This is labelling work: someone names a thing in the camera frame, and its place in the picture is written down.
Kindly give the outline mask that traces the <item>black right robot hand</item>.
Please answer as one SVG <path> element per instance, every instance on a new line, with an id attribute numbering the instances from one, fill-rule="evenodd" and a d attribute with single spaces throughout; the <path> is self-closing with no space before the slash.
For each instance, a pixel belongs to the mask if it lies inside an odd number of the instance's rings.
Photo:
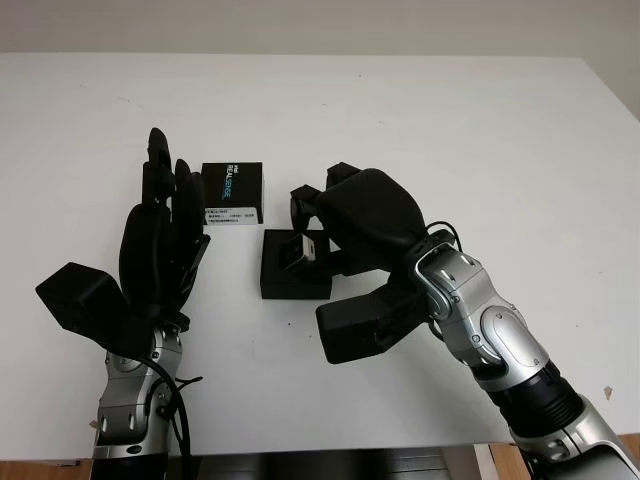
<path id="1" fill-rule="evenodd" d="M 316 217 L 338 247 L 318 260 L 331 275 L 391 272 L 427 231 L 420 207 L 400 184 L 379 169 L 344 162 L 327 170 L 323 191 L 309 185 L 291 191 L 290 212 L 296 232 L 305 233 Z"/>

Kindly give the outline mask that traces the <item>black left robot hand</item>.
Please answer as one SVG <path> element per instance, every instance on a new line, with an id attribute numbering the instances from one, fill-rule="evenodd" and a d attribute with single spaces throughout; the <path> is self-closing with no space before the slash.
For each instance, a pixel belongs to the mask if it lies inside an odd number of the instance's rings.
<path id="1" fill-rule="evenodd" d="M 211 237 L 204 232 L 205 195 L 201 174 L 171 159 L 157 127 L 148 139 L 141 202 L 130 211 L 119 253 L 119 279 L 135 314 L 181 332 L 182 312 Z"/>

